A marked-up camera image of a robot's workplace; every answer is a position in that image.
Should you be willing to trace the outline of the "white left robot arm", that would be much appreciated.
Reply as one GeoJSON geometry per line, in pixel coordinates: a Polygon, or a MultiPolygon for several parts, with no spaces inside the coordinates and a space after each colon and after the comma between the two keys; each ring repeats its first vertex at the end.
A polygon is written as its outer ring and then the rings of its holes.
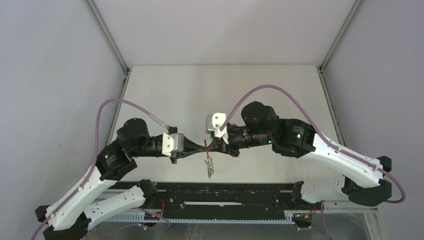
{"type": "Polygon", "coordinates": [[[141,118],[127,120],[117,131],[117,138],[97,155],[95,164],[58,202],[35,210],[38,221],[48,227],[46,240],[80,240],[100,222],[136,207],[153,208],[158,190],[151,180],[142,179],[124,193],[100,202],[95,199],[137,168],[137,157],[177,159],[203,153],[206,147],[196,144],[172,127],[168,133],[150,136],[141,118]]]}

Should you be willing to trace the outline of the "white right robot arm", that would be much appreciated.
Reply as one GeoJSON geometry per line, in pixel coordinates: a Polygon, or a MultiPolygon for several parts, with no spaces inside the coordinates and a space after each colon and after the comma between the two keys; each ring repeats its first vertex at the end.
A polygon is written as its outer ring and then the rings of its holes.
{"type": "Polygon", "coordinates": [[[278,155],[314,161],[338,172],[337,176],[323,181],[296,182],[290,196],[295,208],[344,200],[375,207],[392,197],[392,184],[378,171],[378,168],[391,170],[392,162],[387,156],[354,158],[352,152],[320,136],[310,124],[300,119],[280,118],[271,106],[258,101],[247,104],[241,110],[241,117],[242,126],[227,123],[225,113],[206,117],[205,131],[212,139],[207,147],[209,152],[237,157],[241,149],[271,145],[278,155]]]}

